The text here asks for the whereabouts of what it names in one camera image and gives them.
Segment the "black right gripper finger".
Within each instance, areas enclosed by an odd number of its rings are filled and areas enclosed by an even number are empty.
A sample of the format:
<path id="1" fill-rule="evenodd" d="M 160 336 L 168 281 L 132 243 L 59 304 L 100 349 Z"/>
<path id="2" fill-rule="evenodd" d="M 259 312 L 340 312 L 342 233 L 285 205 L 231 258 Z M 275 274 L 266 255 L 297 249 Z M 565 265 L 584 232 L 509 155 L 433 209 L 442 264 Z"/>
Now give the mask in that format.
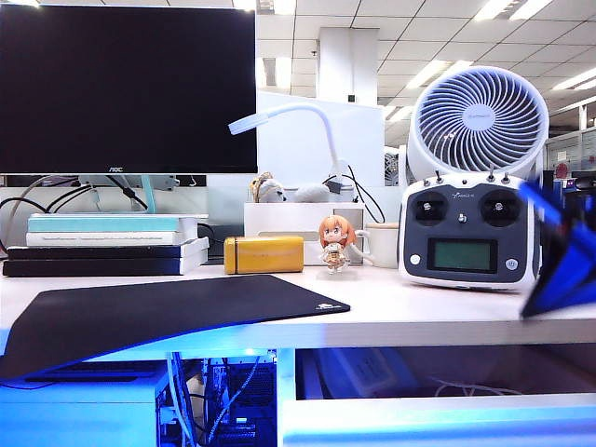
<path id="1" fill-rule="evenodd" d="M 522 311 L 529 318 L 573 305 L 595 303 L 595 232 L 582 223 L 554 237 Z"/>
<path id="2" fill-rule="evenodd" d="M 519 194 L 543 211 L 544 222 L 574 242 L 595 244 L 595 180 L 578 179 L 576 190 L 555 196 L 538 182 L 523 182 Z"/>

